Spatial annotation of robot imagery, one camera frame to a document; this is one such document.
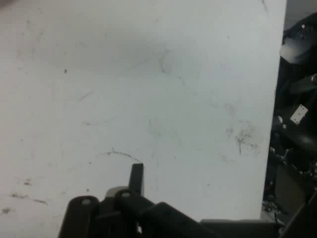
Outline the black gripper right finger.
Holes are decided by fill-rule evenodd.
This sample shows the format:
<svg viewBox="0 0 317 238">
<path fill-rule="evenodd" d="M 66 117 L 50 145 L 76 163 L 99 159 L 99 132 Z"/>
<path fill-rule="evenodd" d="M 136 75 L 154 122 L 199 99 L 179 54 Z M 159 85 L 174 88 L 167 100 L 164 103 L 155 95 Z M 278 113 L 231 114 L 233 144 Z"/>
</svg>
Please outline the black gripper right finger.
<svg viewBox="0 0 317 238">
<path fill-rule="evenodd" d="M 145 238 L 216 238 L 217 234 L 165 202 L 141 195 L 144 165 L 133 164 L 126 189 L 115 194 L 115 206 L 141 226 Z"/>
</svg>

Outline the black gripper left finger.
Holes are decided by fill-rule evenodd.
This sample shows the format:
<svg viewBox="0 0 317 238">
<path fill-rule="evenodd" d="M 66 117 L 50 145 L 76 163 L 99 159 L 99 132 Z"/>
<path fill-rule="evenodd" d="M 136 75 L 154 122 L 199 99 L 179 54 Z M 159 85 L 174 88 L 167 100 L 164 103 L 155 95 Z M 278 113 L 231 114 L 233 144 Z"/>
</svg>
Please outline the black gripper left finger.
<svg viewBox="0 0 317 238">
<path fill-rule="evenodd" d="M 99 200 L 94 196 L 78 196 L 67 205 L 59 238 L 90 238 Z"/>
</svg>

